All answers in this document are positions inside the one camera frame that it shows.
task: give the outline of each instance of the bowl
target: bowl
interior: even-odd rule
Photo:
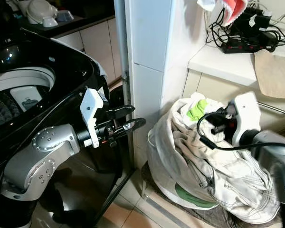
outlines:
[[[58,10],[46,0],[32,0],[27,8],[29,21],[33,20],[39,24],[42,24],[44,17],[55,18],[57,13]]]

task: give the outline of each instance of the metal rod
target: metal rod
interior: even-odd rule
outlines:
[[[262,102],[258,102],[257,104],[258,104],[259,106],[263,106],[263,107],[265,107],[265,108],[269,108],[269,109],[272,109],[272,110],[275,110],[275,111],[277,111],[277,112],[280,112],[280,113],[285,114],[285,111],[284,111],[284,110],[279,109],[279,108],[276,108],[276,107],[273,107],[273,106],[271,106],[271,105],[264,104],[264,103],[262,103]]]

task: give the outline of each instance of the white shelf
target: white shelf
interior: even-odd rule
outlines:
[[[273,54],[285,57],[285,46],[276,48]],[[217,47],[205,45],[189,61],[188,68],[244,86],[258,88],[253,54],[224,54]]]

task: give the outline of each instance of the white cup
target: white cup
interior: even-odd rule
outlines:
[[[57,26],[58,23],[53,17],[44,17],[42,20],[42,25],[43,25],[43,27],[48,28],[48,27]]]

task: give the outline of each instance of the beige cloth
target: beige cloth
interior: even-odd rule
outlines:
[[[285,98],[285,57],[260,50],[255,53],[255,71],[262,94]]]

